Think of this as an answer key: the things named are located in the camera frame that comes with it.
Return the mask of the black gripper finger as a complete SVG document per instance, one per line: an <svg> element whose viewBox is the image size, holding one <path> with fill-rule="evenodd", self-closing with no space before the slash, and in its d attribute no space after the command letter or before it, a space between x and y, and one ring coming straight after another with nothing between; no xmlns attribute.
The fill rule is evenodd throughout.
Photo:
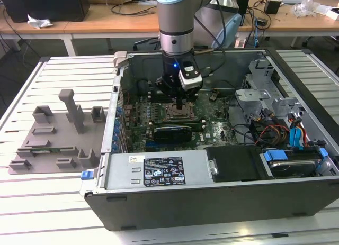
<svg viewBox="0 0 339 245"><path fill-rule="evenodd" d="M182 109L183 104L187 101L195 101L198 98L198 91L199 89L190 89L184 90L180 93L180 109Z"/></svg>
<svg viewBox="0 0 339 245"><path fill-rule="evenodd" d="M177 109L181 109L181 92L180 89L175 86L175 84L169 84L163 77L160 77L155 81L155 85L167 97L175 101Z"/></svg>

